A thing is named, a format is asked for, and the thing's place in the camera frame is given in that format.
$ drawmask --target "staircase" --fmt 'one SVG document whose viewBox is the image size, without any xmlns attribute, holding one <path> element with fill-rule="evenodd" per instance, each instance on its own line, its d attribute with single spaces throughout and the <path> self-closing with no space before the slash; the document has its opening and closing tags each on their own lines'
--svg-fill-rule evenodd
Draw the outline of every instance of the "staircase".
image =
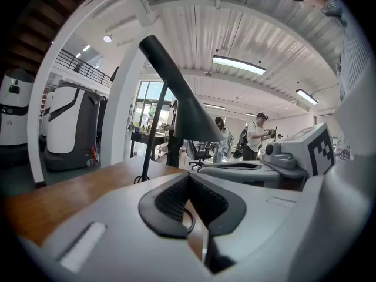
<svg viewBox="0 0 376 282">
<path fill-rule="evenodd" d="M 0 55 L 1 76 L 11 68 L 22 68 L 35 76 L 56 34 L 84 1 L 32 0 Z"/>
</svg>

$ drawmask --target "table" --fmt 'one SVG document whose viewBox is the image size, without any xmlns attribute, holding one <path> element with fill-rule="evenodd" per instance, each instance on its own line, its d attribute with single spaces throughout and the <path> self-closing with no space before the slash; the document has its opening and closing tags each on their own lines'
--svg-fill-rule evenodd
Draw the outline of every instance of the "table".
<svg viewBox="0 0 376 282">
<path fill-rule="evenodd" d="M 135 177 L 142 172 L 142 166 L 143 157 L 134 157 L 55 185 L 7 197 L 2 204 L 4 215 L 16 234 L 41 245 L 46 236 L 59 224 L 96 199 L 111 190 L 133 185 Z M 148 176 L 154 179 L 183 171 L 150 162 Z M 202 259 L 203 223 L 190 201 L 186 207 L 196 218 L 196 225 L 189 234 L 188 244 L 196 256 Z"/>
<path fill-rule="evenodd" d="M 147 145 L 147 141 L 149 140 L 149 133 L 135 133 L 132 132 L 132 135 L 130 137 L 132 140 L 132 144 L 130 145 L 130 157 L 133 157 L 133 147 L 136 142 L 144 143 Z M 152 147 L 152 155 L 151 155 L 151 160 L 155 160 L 155 147 L 157 145 L 161 145 L 167 142 L 167 137 L 165 135 L 156 135 L 154 137 L 154 142 L 153 142 L 153 147 Z"/>
</svg>

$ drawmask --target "railing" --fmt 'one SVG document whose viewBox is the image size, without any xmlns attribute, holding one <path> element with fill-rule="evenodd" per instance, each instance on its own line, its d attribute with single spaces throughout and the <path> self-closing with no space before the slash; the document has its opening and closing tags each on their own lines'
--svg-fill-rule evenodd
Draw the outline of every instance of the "railing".
<svg viewBox="0 0 376 282">
<path fill-rule="evenodd" d="M 109 88 L 112 87 L 112 82 L 110 81 L 110 76 L 104 74 L 103 72 L 90 66 L 88 63 L 76 58 L 73 54 L 61 49 L 58 57 L 55 60 L 56 63 L 73 70 L 76 73 L 82 74 L 83 76 L 99 82 L 103 86 Z"/>
</svg>

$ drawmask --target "fluorescent light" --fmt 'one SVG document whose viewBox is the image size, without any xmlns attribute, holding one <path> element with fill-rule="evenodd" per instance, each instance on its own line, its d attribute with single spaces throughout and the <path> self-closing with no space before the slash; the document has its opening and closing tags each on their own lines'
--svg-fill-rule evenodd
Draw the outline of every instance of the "fluorescent light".
<svg viewBox="0 0 376 282">
<path fill-rule="evenodd" d="M 213 63 L 239 68 L 259 75 L 262 75 L 266 72 L 265 68 L 253 65 L 252 63 L 243 62 L 238 59 L 226 58 L 219 55 L 213 55 Z"/>
<path fill-rule="evenodd" d="M 210 105 L 208 103 L 204 103 L 205 106 L 208 106 L 210 108 L 217 108 L 217 109 L 221 109 L 221 110 L 225 110 L 226 108 L 224 106 L 216 106 L 216 105 Z"/>
<path fill-rule="evenodd" d="M 304 91 L 302 89 L 296 90 L 296 94 L 299 94 L 301 97 L 308 100 L 313 105 L 318 104 L 318 101 L 316 99 L 314 99 L 311 95 L 309 95 L 306 91 Z"/>
<path fill-rule="evenodd" d="M 103 40 L 106 42 L 106 43 L 111 43 L 112 41 L 112 37 L 110 35 L 105 35 L 103 37 Z"/>
</svg>

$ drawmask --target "desk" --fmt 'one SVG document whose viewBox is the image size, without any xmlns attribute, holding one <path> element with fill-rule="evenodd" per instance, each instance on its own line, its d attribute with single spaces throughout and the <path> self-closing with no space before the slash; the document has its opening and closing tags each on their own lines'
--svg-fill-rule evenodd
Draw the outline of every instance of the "desk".
<svg viewBox="0 0 376 282">
<path fill-rule="evenodd" d="M 132 144 L 130 145 L 130 157 L 133 157 L 133 147 L 135 146 L 135 141 L 144 143 L 147 145 L 147 141 L 149 140 L 149 133 L 135 133 L 132 132 L 132 135 L 130 137 L 132 140 Z M 156 135 L 154 137 L 153 147 L 152 147 L 152 154 L 151 154 L 151 160 L 154 161 L 154 155 L 155 155 L 155 147 L 156 145 L 161 145 L 166 143 L 166 136 L 165 135 Z"/>
<path fill-rule="evenodd" d="M 135 177 L 142 172 L 142 166 L 143 157 L 134 157 L 52 186 L 7 197 L 2 204 L 4 215 L 16 234 L 41 245 L 59 224 L 96 199 L 111 190 L 133 185 Z M 183 170 L 150 162 L 148 176 L 154 179 L 180 172 Z M 187 203 L 187 209 L 196 217 L 196 225 L 189 234 L 188 242 L 201 259 L 203 224 L 190 202 Z"/>
</svg>

